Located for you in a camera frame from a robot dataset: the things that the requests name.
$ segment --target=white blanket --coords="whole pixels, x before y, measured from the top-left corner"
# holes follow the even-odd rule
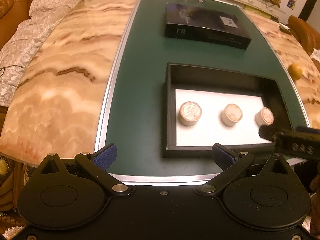
[[[0,106],[8,107],[25,68],[46,38],[81,0],[33,0],[30,19],[0,51]]]
[[[313,49],[313,52],[310,55],[310,57],[320,62],[320,49]]]

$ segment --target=black circular base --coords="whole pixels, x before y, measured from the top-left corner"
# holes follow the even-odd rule
[[[225,207],[253,227],[278,230],[297,225],[308,213],[310,198],[299,180],[288,183],[286,178],[270,173],[237,180],[223,193]]]
[[[91,180],[68,175],[55,181],[49,175],[48,180],[45,174],[38,184],[27,184],[30,188],[19,197],[20,214],[36,227],[55,230],[79,227],[94,218],[106,203],[104,191]]]

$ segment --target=black box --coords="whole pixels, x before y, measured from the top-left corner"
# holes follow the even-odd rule
[[[274,114],[273,126],[293,131],[276,80],[219,68],[168,63],[166,74],[167,127],[164,157],[211,157],[212,145],[177,146],[176,89],[260,96],[263,105]],[[251,154],[260,154],[270,153],[273,150],[272,142],[224,146],[235,153],[250,152]]]
[[[247,31],[234,15],[172,3],[165,6],[164,35],[240,49],[246,49],[251,41]]]

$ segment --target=small round container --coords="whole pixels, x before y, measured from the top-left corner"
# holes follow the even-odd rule
[[[234,126],[242,119],[242,110],[235,104],[227,105],[221,113],[221,121],[227,126]]]
[[[185,102],[180,107],[179,120],[187,126],[195,125],[202,115],[201,107],[195,102]]]
[[[264,107],[258,113],[256,113],[255,120],[259,127],[263,124],[271,125],[274,121],[273,113],[269,108]]]

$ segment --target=brown chair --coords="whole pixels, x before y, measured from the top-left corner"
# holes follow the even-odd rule
[[[313,49],[320,49],[320,33],[304,20],[291,15],[288,19],[288,26],[292,35],[297,39],[308,55],[312,54]],[[320,62],[313,58],[312,61],[320,71]]]

